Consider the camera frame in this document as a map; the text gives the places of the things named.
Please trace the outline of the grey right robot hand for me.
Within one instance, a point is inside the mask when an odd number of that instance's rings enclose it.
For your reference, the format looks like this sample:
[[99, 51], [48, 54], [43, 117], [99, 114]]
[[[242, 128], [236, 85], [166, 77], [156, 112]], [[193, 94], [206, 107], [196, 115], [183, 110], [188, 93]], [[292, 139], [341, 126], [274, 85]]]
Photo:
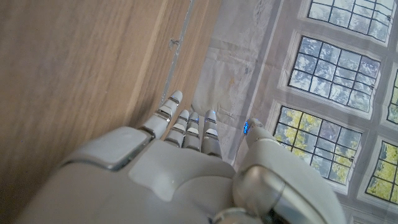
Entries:
[[216, 116], [179, 111], [175, 91], [139, 128], [123, 126], [70, 154], [17, 223], [344, 223], [326, 180], [249, 119], [249, 150], [221, 157]]

